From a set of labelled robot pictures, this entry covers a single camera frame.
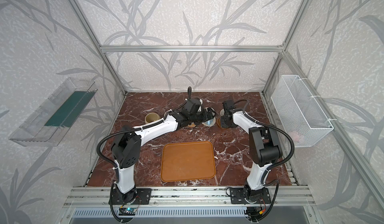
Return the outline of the round wooden coaster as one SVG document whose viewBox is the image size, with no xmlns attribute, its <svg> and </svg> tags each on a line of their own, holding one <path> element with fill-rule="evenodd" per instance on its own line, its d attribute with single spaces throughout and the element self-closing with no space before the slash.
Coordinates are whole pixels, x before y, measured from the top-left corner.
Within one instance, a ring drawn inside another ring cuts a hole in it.
<svg viewBox="0 0 384 224">
<path fill-rule="evenodd" d="M 222 122 L 221 122 L 221 118 L 220 117 L 217 119 L 217 125 L 218 125 L 219 128 L 221 128 L 223 130 L 227 129 L 226 127 L 222 126 Z"/>
</svg>

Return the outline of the white light-blue mug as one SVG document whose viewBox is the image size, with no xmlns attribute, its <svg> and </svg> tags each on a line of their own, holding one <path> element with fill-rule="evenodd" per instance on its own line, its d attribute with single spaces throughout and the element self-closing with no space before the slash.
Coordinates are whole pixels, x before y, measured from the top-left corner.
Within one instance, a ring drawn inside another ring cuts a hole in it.
<svg viewBox="0 0 384 224">
<path fill-rule="evenodd" d="M 206 127 L 213 127 L 215 124 L 216 124 L 216 118 L 213 117 L 212 119 L 210 120 L 207 120 L 205 122 L 202 122 L 202 124 Z"/>
</svg>

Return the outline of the beige glazed ceramic mug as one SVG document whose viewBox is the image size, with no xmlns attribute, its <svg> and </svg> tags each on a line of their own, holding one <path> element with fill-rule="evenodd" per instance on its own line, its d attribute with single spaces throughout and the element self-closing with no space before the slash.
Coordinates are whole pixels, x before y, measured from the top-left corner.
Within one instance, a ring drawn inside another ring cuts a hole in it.
<svg viewBox="0 0 384 224">
<path fill-rule="evenodd" d="M 145 116 L 145 123 L 146 124 L 150 124 L 150 123 L 153 123 L 153 122 L 156 122 L 158 120 L 160 120 L 161 117 L 159 114 L 157 113 L 149 113 Z"/>
</svg>

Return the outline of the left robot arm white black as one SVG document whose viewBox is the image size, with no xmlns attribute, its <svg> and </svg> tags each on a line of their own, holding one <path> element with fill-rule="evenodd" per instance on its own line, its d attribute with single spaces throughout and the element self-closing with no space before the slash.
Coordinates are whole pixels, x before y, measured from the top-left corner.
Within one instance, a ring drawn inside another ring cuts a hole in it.
<svg viewBox="0 0 384 224">
<path fill-rule="evenodd" d="M 134 165 L 140 157 L 141 147 L 149 141 L 166 133 L 175 132 L 190 124 L 199 125 L 211 121 L 217 113 L 213 108 L 198 109 L 189 112 L 186 109 L 168 111 L 165 118 L 151 124 L 124 130 L 118 134 L 112 147 L 113 169 L 116 171 L 115 184 L 121 194 L 131 193 L 135 188 Z"/>
</svg>

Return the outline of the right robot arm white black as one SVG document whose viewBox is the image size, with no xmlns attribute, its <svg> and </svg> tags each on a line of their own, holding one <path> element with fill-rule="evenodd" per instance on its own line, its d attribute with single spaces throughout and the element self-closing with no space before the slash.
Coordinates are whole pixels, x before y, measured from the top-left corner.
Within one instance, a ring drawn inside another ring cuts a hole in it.
<svg viewBox="0 0 384 224">
<path fill-rule="evenodd" d="M 242 128 L 249 135 L 249 151 L 253 160 L 252 169 L 244 186 L 244 197 L 254 203 L 268 186 L 280 184 L 279 179 L 267 183 L 270 167 L 282 157 L 278 132 L 274 126 L 261 123 L 246 111 L 236 107 L 237 102 L 223 102 L 220 125 L 222 128 Z"/>
</svg>

